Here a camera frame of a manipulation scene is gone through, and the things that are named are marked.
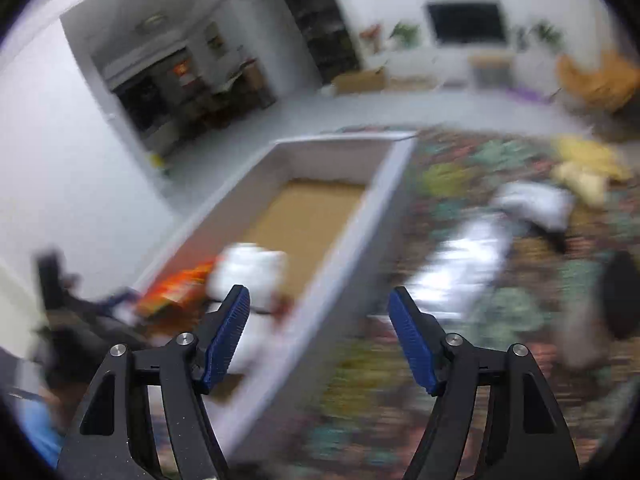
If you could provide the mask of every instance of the television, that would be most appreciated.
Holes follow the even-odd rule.
[[[424,6],[439,44],[506,44],[498,2],[439,1]]]

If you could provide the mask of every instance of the blue object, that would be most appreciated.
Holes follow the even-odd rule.
[[[416,383],[427,393],[436,393],[438,380],[433,367],[433,354],[400,295],[393,291],[389,296],[389,319],[396,329],[400,346],[404,352]]]
[[[242,329],[249,317],[250,303],[249,290],[242,287],[234,304],[226,313],[218,333],[207,348],[206,369],[202,376],[202,384],[207,391],[223,379],[229,368]]]
[[[18,423],[35,450],[55,469],[62,449],[63,437],[53,426],[49,410],[39,400],[21,400]]]

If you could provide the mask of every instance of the colorful floral fabric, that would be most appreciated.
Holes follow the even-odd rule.
[[[498,186],[517,179],[550,182],[555,164],[547,142],[465,132],[422,131],[417,151],[410,173],[416,197],[404,226],[401,257],[389,277],[394,285],[424,263],[468,209],[484,207]],[[613,344],[609,358],[595,370],[569,372],[558,361],[554,324],[563,305],[593,294],[615,250],[626,248],[640,258],[639,204],[639,181],[633,178],[612,190],[606,210],[577,206],[566,255],[523,232],[471,318],[445,326],[478,346],[505,350],[522,342],[529,347],[556,394],[581,463],[629,399],[630,381],[640,372],[640,338]],[[388,319],[370,316],[363,327],[345,344],[344,360],[321,401],[308,408],[306,424],[281,457],[283,478],[402,478],[434,399],[414,383]],[[459,478],[474,471],[487,402],[488,388],[479,388]]]

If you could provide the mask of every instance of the open storage box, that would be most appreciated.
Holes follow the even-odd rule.
[[[396,255],[395,235],[410,200],[405,173],[416,143],[413,132],[326,134],[276,142],[205,203],[134,284],[144,292],[245,240],[291,181],[353,184],[362,190],[313,276],[294,298],[289,315],[229,401],[222,406],[205,397],[211,427],[226,457],[268,457],[328,379],[337,358],[335,345],[368,306],[385,299],[384,277]]]

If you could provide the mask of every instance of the silver bolt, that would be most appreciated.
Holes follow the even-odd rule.
[[[462,345],[462,342],[464,341],[464,339],[462,339],[462,336],[460,334],[447,334],[445,341],[447,342],[447,344],[451,345],[451,346],[460,346]]]
[[[109,350],[109,353],[114,357],[120,357],[126,351],[127,347],[120,343],[119,345],[113,345],[111,350]]]
[[[529,349],[521,344],[513,345],[511,349],[513,349],[514,354],[519,355],[520,357],[524,357],[529,353]]]
[[[178,345],[188,345],[191,341],[193,341],[193,334],[191,332],[182,332],[178,334],[178,337],[175,338]]]

